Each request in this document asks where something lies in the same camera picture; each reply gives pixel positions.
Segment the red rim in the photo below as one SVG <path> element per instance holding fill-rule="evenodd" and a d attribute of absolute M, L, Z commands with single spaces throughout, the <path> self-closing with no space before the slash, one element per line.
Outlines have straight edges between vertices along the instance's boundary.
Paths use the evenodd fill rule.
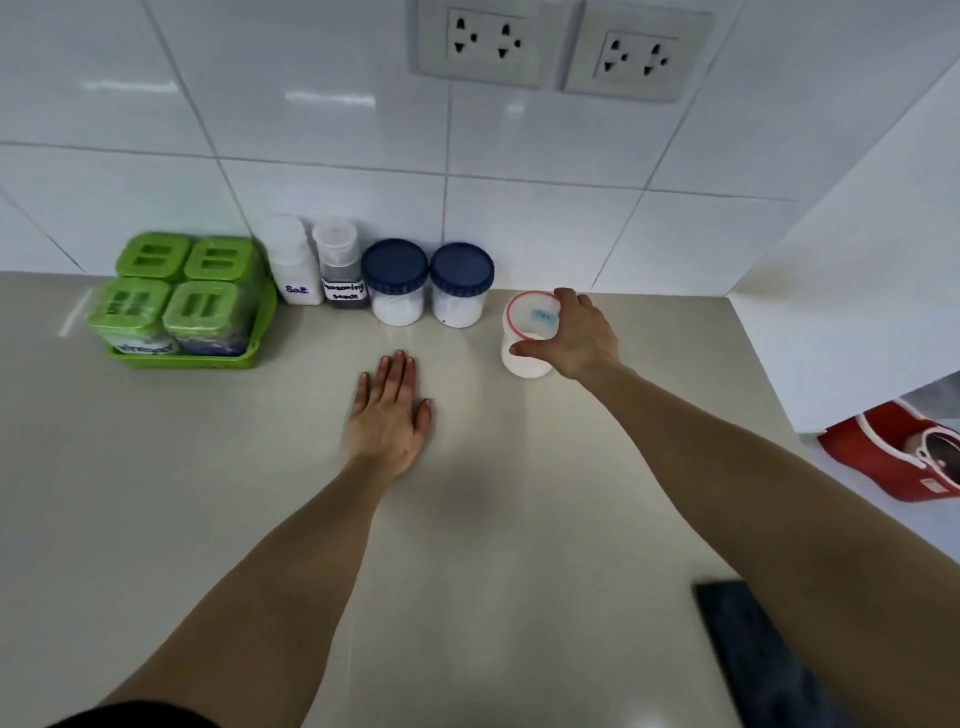
<path fill-rule="evenodd" d="M 519 331 L 517 331 L 516 327 L 514 326 L 514 320 L 510 316 L 510 309 L 514 307 L 514 303 L 522 299 L 524 296 L 549 296 L 554 301 L 559 301 L 560 299 L 558 299 L 552 293 L 549 293 L 547 291 L 524 291 L 523 293 L 516 294 L 513 298 L 510 299 L 510 302 L 507 303 L 507 326 L 509 326 L 511 331 L 515 333 L 517 336 L 519 336 L 521 339 L 523 339 L 524 341 L 537 341 L 537 339 L 532 339 L 529 336 L 527 336 L 525 333 L 520 333 Z"/>

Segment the left hand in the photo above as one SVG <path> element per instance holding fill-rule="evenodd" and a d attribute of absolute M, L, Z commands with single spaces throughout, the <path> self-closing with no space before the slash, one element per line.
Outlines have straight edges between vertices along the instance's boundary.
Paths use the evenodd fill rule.
<path fill-rule="evenodd" d="M 392 476 L 410 467 L 433 419 L 433 402 L 414 406 L 416 388 L 417 362 L 400 350 L 380 359 L 372 384 L 370 375 L 360 375 L 344 438 L 349 460 L 382 463 Z"/>

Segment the white powder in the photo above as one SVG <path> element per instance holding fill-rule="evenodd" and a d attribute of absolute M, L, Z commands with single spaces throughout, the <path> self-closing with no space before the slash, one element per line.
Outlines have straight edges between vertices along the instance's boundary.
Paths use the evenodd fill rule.
<path fill-rule="evenodd" d="M 370 289 L 373 315 L 388 327 L 406 327 L 423 315 L 423 290 L 421 286 L 413 293 L 388 296 Z"/>
<path fill-rule="evenodd" d="M 476 324 L 483 315 L 486 293 L 479 296 L 451 296 L 439 288 L 433 289 L 433 315 L 442 324 L 453 328 L 467 328 Z"/>

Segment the white bottle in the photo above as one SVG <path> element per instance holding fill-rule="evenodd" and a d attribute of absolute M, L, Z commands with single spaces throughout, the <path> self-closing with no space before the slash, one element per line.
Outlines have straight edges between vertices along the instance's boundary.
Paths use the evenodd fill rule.
<path fill-rule="evenodd" d="M 303 222 L 293 215 L 270 215 L 255 226 L 256 236 L 267 249 L 276 289 L 291 305 L 324 302 L 320 264 L 306 240 Z"/>

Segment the white cap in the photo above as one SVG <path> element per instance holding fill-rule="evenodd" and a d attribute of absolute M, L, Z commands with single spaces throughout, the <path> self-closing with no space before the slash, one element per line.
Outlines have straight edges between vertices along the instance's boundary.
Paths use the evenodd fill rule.
<path fill-rule="evenodd" d="M 253 231 L 266 246 L 267 256 L 274 263 L 294 265 L 313 253 L 299 217 L 270 215 L 258 220 Z"/>
<path fill-rule="evenodd" d="M 357 228 L 342 217 L 329 217 L 313 226 L 313 239 L 321 262 L 329 266 L 347 266 L 360 257 Z"/>

